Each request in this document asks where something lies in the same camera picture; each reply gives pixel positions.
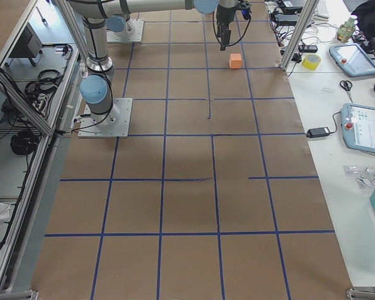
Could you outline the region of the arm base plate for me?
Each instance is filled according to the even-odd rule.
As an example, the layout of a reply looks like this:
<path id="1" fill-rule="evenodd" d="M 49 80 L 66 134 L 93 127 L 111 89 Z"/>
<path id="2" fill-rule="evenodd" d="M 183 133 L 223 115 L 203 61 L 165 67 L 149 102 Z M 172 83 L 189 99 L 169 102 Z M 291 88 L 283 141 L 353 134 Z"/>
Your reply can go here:
<path id="1" fill-rule="evenodd" d="M 143 38 L 142 19 L 111 18 L 106 20 L 107 42 L 110 44 L 140 43 Z"/>
<path id="2" fill-rule="evenodd" d="M 114 98 L 114 104 L 109 116 L 102 122 L 106 115 L 82 118 L 81 127 L 78 131 L 80 138 L 126 138 L 129 134 L 131 111 L 133 107 L 132 98 Z"/>

